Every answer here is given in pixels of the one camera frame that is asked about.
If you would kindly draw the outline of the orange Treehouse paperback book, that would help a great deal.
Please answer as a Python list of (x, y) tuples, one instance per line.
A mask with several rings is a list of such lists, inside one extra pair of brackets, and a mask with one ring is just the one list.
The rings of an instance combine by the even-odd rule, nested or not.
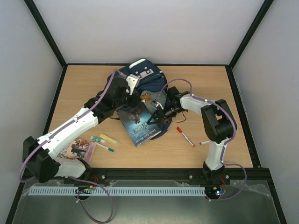
[(148, 93), (142, 94), (140, 96), (140, 98), (141, 98), (141, 100), (142, 100), (143, 103), (147, 103), (147, 102), (151, 101), (150, 94), (148, 94)]

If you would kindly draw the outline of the dark blue paperback book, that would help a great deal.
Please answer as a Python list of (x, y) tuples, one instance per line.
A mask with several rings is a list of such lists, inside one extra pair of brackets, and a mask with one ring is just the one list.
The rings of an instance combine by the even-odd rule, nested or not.
[(151, 117), (146, 105), (141, 102), (136, 107), (124, 107), (117, 112), (135, 147), (161, 133), (157, 124), (148, 124)]

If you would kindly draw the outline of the navy blue school backpack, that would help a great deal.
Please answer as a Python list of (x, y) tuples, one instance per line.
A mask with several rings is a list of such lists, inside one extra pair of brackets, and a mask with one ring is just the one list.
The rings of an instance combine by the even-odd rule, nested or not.
[[(164, 73), (151, 61), (143, 58), (116, 70), (108, 77), (104, 90), (97, 94), (97, 99), (100, 100), (100, 103), (93, 110), (98, 118), (98, 123), (112, 116), (114, 111), (119, 111), (126, 104), (126, 98), (129, 95), (126, 92), (129, 88), (126, 78), (131, 74), (140, 78), (139, 84), (133, 92), (138, 92), (140, 96), (145, 93), (150, 94), (151, 101), (144, 104), (151, 115), (156, 111), (156, 108), (151, 105), (152, 101), (157, 99), (163, 107), (170, 105), (170, 101), (166, 96), (167, 79)], [(161, 133), (152, 139), (165, 134), (171, 122), (172, 120), (166, 124), (158, 125)]]

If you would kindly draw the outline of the pink illustrated paperback book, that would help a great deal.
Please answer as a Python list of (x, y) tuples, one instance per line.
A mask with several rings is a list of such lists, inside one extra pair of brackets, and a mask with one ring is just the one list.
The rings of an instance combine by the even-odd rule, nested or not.
[(77, 138), (62, 149), (58, 157), (71, 160), (83, 159), (89, 163), (95, 148), (96, 144), (94, 142)]

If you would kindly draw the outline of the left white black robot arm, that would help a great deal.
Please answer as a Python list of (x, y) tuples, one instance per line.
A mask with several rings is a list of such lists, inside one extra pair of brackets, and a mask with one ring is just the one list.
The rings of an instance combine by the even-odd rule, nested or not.
[(139, 78), (130, 75), (110, 78), (104, 91), (88, 100), (73, 117), (61, 126), (37, 139), (28, 137), (23, 142), (22, 175), (27, 168), (33, 178), (44, 183), (54, 177), (81, 177), (88, 164), (83, 159), (60, 158), (62, 149), (84, 132), (111, 117), (125, 105), (138, 102), (135, 87)]

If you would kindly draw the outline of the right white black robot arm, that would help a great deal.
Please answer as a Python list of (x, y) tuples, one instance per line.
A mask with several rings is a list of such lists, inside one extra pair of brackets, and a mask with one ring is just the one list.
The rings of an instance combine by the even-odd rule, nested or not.
[(209, 139), (209, 151), (203, 163), (202, 176), (205, 182), (216, 182), (224, 175), (224, 155), (227, 145), (235, 138), (237, 124), (232, 112), (223, 99), (211, 101), (188, 91), (179, 92), (176, 87), (167, 91), (170, 105), (162, 107), (158, 100), (152, 104), (156, 111), (147, 121), (148, 125), (170, 122), (178, 113), (192, 111), (202, 116), (205, 133)]

